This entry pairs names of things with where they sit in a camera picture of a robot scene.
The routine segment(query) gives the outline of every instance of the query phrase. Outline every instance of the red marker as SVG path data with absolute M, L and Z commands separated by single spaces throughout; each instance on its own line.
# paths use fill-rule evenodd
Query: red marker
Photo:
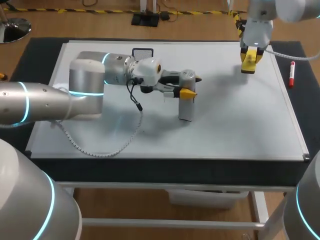
M 295 84 L 295 68 L 296 68 L 296 63 L 292 61 L 290 66 L 289 88 L 293 88 Z

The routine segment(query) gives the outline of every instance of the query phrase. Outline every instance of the yellow and black tape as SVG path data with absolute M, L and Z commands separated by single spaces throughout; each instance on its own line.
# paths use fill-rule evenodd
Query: yellow and black tape
M 92 9 L 73 9 L 73 8 L 4 8 L 5 11 L 11 12 L 58 12 L 60 14 L 65 12 L 78 13 L 96 13 L 96 14 L 134 14 L 139 13 L 138 10 L 92 10 Z M 240 14 L 244 11 L 161 11 L 170 15 L 210 15 L 210 14 Z
M 240 12 L 231 11 L 229 14 L 233 17 L 233 21 L 234 21 L 235 27 L 238 31 L 239 38 L 242 38 L 244 31 L 245 31 L 244 25 L 246 24 L 247 20 L 241 19 L 239 13 Z

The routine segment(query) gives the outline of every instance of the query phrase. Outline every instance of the glowing blue ring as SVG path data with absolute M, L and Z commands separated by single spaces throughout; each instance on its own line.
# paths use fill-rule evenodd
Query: glowing blue ring
M 102 59 L 102 64 L 105 64 L 105 60 L 107 58 L 107 56 L 109 55 L 110 53 L 107 53 L 106 55 L 104 55 L 103 59 Z
M 79 92 L 79 91 L 69 91 L 72 95 L 79 95 L 79 96 L 103 96 L 104 93 L 93 93 L 93 92 Z
M 43 172 L 46 177 L 49 179 L 50 185 L 51 185 L 51 204 L 50 204 L 50 208 L 49 208 L 49 212 L 48 215 L 46 216 L 44 223 L 42 225 L 42 227 L 40 228 L 39 232 L 37 233 L 37 235 L 35 235 L 35 237 L 33 238 L 33 240 L 38 240 L 41 236 L 41 234 L 44 232 L 44 230 L 46 229 L 48 222 L 51 218 L 52 215 L 52 211 L 54 210 L 54 204 L 55 204 L 55 188 L 54 188 L 54 184 L 51 180 L 51 178 L 45 173 Z
M 25 92 L 25 112 L 24 112 L 24 116 L 22 118 L 22 120 L 20 121 L 20 123 L 23 123 L 27 117 L 28 117 L 28 114 L 29 114 L 29 96 L 28 96 L 28 90 L 26 88 L 26 85 L 24 85 L 22 82 L 18 81 L 19 84 L 21 84 L 21 86 L 23 87 L 24 89 L 24 92 Z
M 300 205 L 299 205 L 299 199 L 298 199 L 298 190 L 299 190 L 299 185 L 296 187 L 296 196 L 295 196 L 295 198 L 296 198 L 296 205 L 297 205 L 297 208 L 298 208 L 300 217 L 301 217 L 302 221 L 304 222 L 304 224 L 306 225 L 306 227 L 307 227 L 307 228 L 309 229 L 309 231 L 312 233 L 312 235 L 313 235 L 316 239 L 320 240 L 320 237 L 315 233 L 315 231 L 312 230 L 312 228 L 309 226 L 309 224 L 307 223 L 304 215 L 303 215 L 302 212 L 301 212 Z

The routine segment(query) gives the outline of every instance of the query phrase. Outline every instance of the table frame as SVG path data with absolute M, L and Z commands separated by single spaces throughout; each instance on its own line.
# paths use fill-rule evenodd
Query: table frame
M 221 230 L 256 230 L 258 240 L 272 240 L 283 228 L 283 211 L 287 197 L 269 217 L 264 192 L 292 192 L 294 187 L 274 186 L 232 186 L 210 184 L 170 184 L 170 183 L 125 183 L 125 182 L 58 182 L 73 196 L 75 188 L 91 189 L 184 189 L 197 191 L 249 191 L 254 206 L 257 222 L 234 221 L 198 221 L 167 219 L 120 219 L 120 218 L 83 218 L 83 226 L 100 227 L 143 227 L 175 229 L 221 229 Z
M 226 0 L 229 11 L 233 10 L 234 0 Z M 140 12 L 145 13 L 147 10 L 147 0 L 140 0 Z M 152 0 L 152 12 L 157 12 L 157 0 Z

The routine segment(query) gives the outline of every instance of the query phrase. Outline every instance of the black cable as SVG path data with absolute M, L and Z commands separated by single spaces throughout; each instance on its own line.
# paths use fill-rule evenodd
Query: black cable
M 82 0 L 82 5 L 85 7 L 92 7 L 92 6 L 96 5 L 97 3 L 98 3 L 98 0 L 95 0 L 94 3 L 87 5 L 87 4 L 85 4 L 85 0 Z
M 161 0 L 161 3 L 162 3 L 167 9 L 174 9 L 174 10 L 176 11 L 176 18 L 175 18 L 175 20 L 173 20 L 173 21 L 169 21 L 169 20 L 168 20 L 168 22 L 169 22 L 169 23 L 174 23 L 175 21 L 177 21 L 177 20 L 178 20 L 178 17 L 179 17 L 179 11 L 178 11 L 178 9 L 176 9 L 176 8 L 173 7 L 173 6 L 167 6 L 167 5 L 164 3 L 164 0 Z
M 133 91 L 134 91 L 134 88 L 135 88 L 136 84 L 133 82 L 133 83 L 132 83 L 132 88 L 131 88 L 131 90 L 130 90 L 130 89 L 129 89 L 129 81 L 130 81 L 130 80 L 126 81 L 125 86 L 126 86 L 126 89 L 128 90 L 128 92 L 130 93 L 130 99 L 131 99 L 131 101 L 136 105 L 136 107 L 138 108 L 138 110 L 139 110 L 140 112 L 142 112 L 143 107 L 141 106 L 140 102 L 138 102 L 137 99 L 136 99 L 136 98 L 134 97 L 134 95 L 133 95 Z
M 128 92 L 129 92 L 129 94 L 130 94 L 130 99 L 131 99 L 131 101 L 132 102 L 134 102 L 135 104 L 137 104 L 137 103 L 139 103 L 138 101 L 137 101 L 137 99 L 135 98 L 135 96 L 133 95 L 133 92 L 134 92 L 134 87 L 136 86 L 134 83 L 132 83 L 132 88 L 131 88 L 131 90 L 130 90 L 130 88 L 129 88 L 129 81 L 130 80 L 128 80 L 128 81 L 126 81 L 126 89 L 128 90 Z

